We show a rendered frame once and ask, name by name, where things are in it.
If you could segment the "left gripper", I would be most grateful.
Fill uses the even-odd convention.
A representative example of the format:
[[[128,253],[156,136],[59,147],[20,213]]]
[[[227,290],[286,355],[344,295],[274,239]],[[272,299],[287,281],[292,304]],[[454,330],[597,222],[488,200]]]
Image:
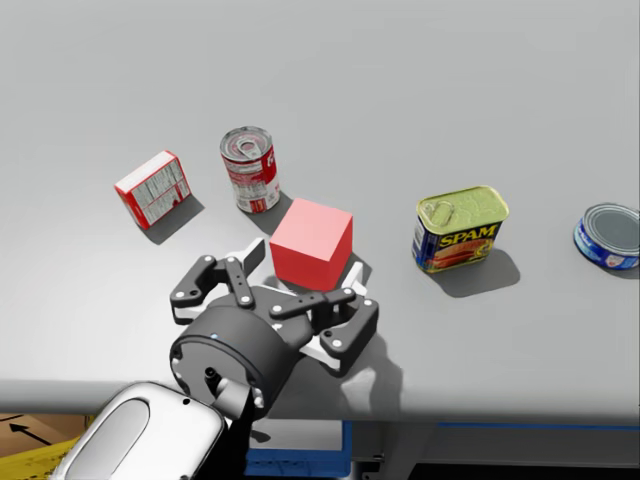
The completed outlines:
[[[258,237],[224,258],[200,256],[169,297],[174,322],[185,327],[170,348],[177,384],[234,420],[248,400],[253,418],[264,418],[303,356],[346,375],[377,329],[379,305],[362,284],[363,263],[353,263],[335,290],[253,294],[247,277],[265,252]],[[207,305],[219,285],[229,294]]]

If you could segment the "pink cube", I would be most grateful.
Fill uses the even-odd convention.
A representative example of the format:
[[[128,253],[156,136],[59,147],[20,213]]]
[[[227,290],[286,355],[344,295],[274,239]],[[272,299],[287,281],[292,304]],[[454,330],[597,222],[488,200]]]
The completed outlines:
[[[293,200],[269,246],[278,279],[309,290],[334,289],[353,245],[353,215],[302,198]]]

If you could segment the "red and white can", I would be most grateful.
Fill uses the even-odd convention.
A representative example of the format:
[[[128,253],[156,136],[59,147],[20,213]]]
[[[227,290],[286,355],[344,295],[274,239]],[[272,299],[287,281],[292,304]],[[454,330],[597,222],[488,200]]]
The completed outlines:
[[[266,212],[280,199],[271,135],[256,126],[230,130],[220,142],[236,204],[249,214]]]

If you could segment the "blue box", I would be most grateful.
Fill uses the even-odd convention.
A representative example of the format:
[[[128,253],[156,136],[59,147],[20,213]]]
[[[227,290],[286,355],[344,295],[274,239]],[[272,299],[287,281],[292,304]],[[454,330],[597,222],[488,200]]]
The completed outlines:
[[[352,423],[263,419],[253,424],[245,474],[342,478],[352,469]]]

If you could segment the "red and white carton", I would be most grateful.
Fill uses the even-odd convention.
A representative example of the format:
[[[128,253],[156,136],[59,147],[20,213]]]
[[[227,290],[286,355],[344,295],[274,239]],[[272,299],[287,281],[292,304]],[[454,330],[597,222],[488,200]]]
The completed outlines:
[[[143,230],[192,194],[179,158],[169,150],[161,151],[116,182],[114,189]]]

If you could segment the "green and blue rectangular can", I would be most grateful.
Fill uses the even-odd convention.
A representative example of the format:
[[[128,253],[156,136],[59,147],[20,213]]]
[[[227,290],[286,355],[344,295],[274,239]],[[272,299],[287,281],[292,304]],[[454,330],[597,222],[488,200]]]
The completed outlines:
[[[412,255],[433,274],[484,260],[509,208],[496,189],[475,186],[424,198],[416,214]]]

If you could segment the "brown box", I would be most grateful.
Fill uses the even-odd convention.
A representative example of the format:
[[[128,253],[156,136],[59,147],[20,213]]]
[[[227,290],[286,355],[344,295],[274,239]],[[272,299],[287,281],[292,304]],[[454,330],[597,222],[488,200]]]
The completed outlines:
[[[0,413],[0,458],[80,436],[91,416]]]

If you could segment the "yellow box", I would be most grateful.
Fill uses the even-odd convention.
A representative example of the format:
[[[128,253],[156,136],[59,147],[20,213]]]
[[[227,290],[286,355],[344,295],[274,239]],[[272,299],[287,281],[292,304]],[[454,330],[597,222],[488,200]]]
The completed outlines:
[[[0,480],[48,480],[79,437],[0,458]]]

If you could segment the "blue flat can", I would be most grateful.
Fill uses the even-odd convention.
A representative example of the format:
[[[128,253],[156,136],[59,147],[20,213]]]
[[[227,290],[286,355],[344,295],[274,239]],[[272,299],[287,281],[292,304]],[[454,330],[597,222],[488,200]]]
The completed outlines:
[[[593,205],[580,218],[573,240],[599,267],[634,269],[640,265],[640,211],[611,202]]]

